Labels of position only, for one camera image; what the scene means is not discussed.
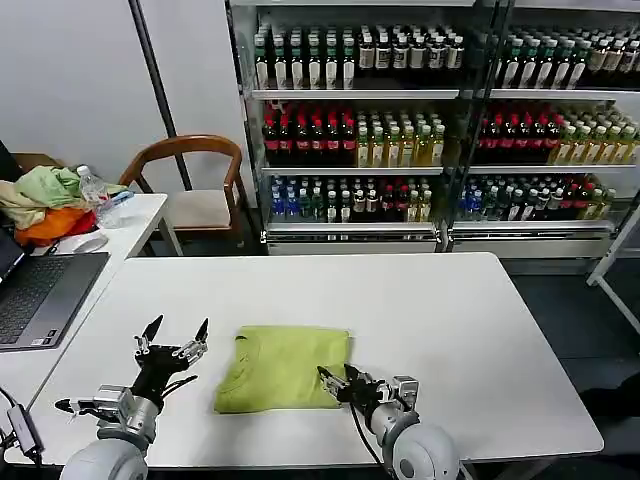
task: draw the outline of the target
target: robotic hand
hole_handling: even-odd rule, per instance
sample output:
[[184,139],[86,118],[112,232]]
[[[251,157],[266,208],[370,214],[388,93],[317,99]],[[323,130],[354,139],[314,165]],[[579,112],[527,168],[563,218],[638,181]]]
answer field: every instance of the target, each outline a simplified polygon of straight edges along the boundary
[[324,388],[339,402],[349,403],[365,446],[380,463],[360,429],[357,409],[382,448],[383,467],[399,480],[449,480],[458,476],[460,459],[453,440],[436,425],[420,424],[414,410],[418,381],[398,376],[389,384],[345,364],[346,380],[318,367]]
[[194,340],[182,347],[151,345],[162,315],[147,325],[135,359],[140,373],[131,388],[102,385],[91,399],[65,399],[56,407],[74,415],[98,418],[98,441],[75,453],[62,470],[61,480],[144,480],[144,457],[156,438],[156,417],[171,392],[195,380],[192,375],[171,384],[171,376],[186,371],[207,351],[205,320]]

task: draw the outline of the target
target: white wall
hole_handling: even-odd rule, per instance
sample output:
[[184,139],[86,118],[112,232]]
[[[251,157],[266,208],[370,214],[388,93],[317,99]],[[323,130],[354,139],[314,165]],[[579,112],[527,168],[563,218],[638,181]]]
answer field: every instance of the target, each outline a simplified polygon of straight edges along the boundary
[[[252,192],[223,0],[142,7],[178,134],[238,143]],[[166,137],[126,0],[4,0],[0,18],[0,138],[10,151],[86,163],[115,181]],[[187,165],[195,188],[221,187],[225,163],[189,155]],[[155,190],[182,188],[172,160],[148,168]]]

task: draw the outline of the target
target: pile of clothes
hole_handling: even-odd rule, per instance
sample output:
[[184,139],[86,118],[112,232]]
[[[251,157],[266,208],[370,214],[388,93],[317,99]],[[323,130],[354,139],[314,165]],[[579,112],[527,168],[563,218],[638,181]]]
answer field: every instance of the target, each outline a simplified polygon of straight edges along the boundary
[[[107,185],[109,195],[126,190]],[[61,237],[95,228],[96,217],[82,198],[80,177],[68,168],[35,167],[15,183],[0,180],[0,210],[15,223],[21,245],[43,247]]]

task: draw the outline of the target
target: beige cloth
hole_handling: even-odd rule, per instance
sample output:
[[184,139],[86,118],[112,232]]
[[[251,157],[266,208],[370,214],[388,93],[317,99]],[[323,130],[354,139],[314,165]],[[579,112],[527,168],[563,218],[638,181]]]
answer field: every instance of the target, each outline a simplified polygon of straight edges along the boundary
[[42,222],[47,208],[19,193],[13,183],[0,180],[0,210],[24,230]]

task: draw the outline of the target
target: white table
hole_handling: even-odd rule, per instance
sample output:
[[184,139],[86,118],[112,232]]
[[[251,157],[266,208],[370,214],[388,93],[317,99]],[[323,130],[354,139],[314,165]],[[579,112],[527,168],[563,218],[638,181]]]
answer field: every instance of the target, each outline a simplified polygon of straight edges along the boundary
[[[198,380],[167,398],[151,467],[369,464],[350,414],[213,411],[242,325],[349,329],[352,362],[374,376],[415,376],[417,410],[463,459],[597,452],[603,442],[553,351],[492,254],[129,259],[32,408],[45,464],[96,438],[96,421],[54,408],[101,383],[131,385],[133,336],[159,314],[156,343],[182,344],[210,318]],[[9,461],[24,462],[15,451]]]
[[[158,226],[163,218],[166,202],[165,194],[136,195],[117,207],[116,211],[122,220],[120,228],[99,230],[109,238],[99,250],[108,252],[109,259],[57,348],[0,353],[0,385],[18,402],[28,406],[34,400],[115,273],[128,257],[140,252],[151,232]],[[92,236],[95,233],[64,239],[60,242],[57,253],[72,253],[78,245]],[[5,411],[4,405],[0,407],[0,411]],[[8,427],[4,413],[0,415],[0,427]]]

